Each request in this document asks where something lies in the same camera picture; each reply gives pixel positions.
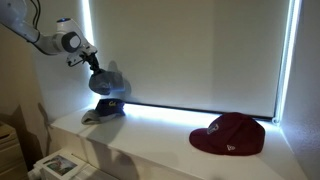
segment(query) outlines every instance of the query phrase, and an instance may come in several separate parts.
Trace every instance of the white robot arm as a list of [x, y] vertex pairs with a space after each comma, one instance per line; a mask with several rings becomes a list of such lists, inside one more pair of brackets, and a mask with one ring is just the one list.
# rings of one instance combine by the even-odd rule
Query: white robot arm
[[110, 78], [109, 72], [99, 68], [95, 56], [97, 48], [87, 41], [74, 20], [70, 18], [58, 20], [57, 32], [47, 36], [25, 21], [27, 15], [25, 0], [0, 0], [0, 12], [1, 24], [32, 43], [42, 53], [46, 55], [68, 53], [69, 66], [88, 62], [93, 71], [89, 82], [92, 91], [101, 95], [109, 95], [110, 91], [115, 90], [111, 82], [114, 78]]

